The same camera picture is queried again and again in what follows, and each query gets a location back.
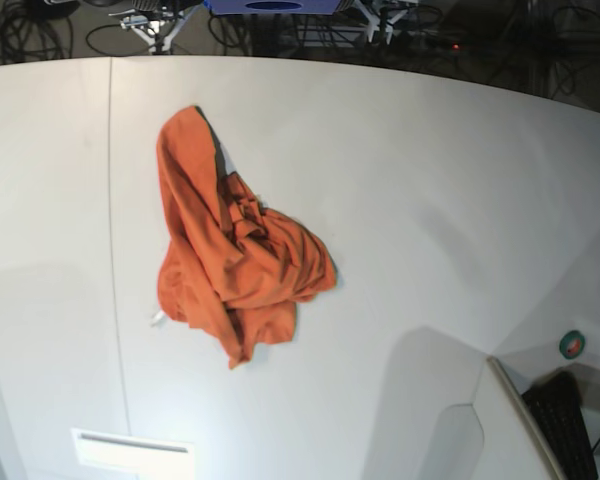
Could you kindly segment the orange t-shirt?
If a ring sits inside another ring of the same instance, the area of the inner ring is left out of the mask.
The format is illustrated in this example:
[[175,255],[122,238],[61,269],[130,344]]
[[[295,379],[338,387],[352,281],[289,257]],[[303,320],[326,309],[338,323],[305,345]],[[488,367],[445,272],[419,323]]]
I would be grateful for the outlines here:
[[174,114],[156,145],[170,236],[157,280],[162,312],[216,338],[230,367],[259,344],[292,340],[297,305],[335,287],[328,249],[301,223],[261,204],[196,106]]

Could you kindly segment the white garment tag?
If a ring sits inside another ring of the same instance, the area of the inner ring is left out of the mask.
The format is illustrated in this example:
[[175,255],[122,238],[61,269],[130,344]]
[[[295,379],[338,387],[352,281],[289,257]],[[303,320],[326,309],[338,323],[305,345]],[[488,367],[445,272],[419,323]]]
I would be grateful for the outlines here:
[[156,328],[156,327],[161,326],[164,323],[165,319],[166,319],[166,314],[164,311],[157,312],[150,321],[150,327]]

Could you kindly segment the black power strip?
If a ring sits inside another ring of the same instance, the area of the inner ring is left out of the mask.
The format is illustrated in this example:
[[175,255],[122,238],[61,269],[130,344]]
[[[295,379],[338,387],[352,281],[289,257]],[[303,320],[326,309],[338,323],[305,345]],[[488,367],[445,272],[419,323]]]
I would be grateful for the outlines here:
[[522,51],[532,55],[562,55],[571,52],[566,41],[556,37],[531,36],[522,38],[483,39],[477,37],[450,38],[427,35],[425,45],[454,53],[499,54]]

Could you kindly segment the blue box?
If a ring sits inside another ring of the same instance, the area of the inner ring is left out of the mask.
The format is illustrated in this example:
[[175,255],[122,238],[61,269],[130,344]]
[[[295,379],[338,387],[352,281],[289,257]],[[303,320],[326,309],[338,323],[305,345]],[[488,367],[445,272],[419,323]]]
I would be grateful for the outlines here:
[[207,0],[203,4],[216,15],[319,14],[330,15],[352,5],[346,0]]

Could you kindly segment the white metal stand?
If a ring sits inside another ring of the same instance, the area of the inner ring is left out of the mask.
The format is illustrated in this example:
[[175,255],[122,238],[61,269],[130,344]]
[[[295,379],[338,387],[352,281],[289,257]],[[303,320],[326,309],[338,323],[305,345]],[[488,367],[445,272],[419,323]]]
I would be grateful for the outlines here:
[[150,55],[169,55],[173,51],[176,36],[186,25],[197,6],[172,13],[167,10],[150,14],[128,10],[113,17],[125,31],[135,33],[147,44]]

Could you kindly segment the green tape roll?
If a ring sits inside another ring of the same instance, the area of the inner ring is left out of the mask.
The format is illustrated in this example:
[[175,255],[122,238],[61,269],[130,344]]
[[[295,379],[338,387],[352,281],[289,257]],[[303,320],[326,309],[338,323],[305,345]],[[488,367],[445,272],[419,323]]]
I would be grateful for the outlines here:
[[558,349],[563,358],[574,360],[584,352],[585,346],[585,336],[579,330],[571,330],[561,338]]

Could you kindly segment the black keyboard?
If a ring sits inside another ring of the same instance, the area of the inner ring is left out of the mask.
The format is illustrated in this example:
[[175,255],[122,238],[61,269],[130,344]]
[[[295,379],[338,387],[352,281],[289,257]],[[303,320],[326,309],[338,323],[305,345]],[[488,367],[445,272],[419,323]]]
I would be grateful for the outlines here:
[[522,398],[566,478],[598,479],[581,412],[581,395],[573,374],[559,371],[533,385]]

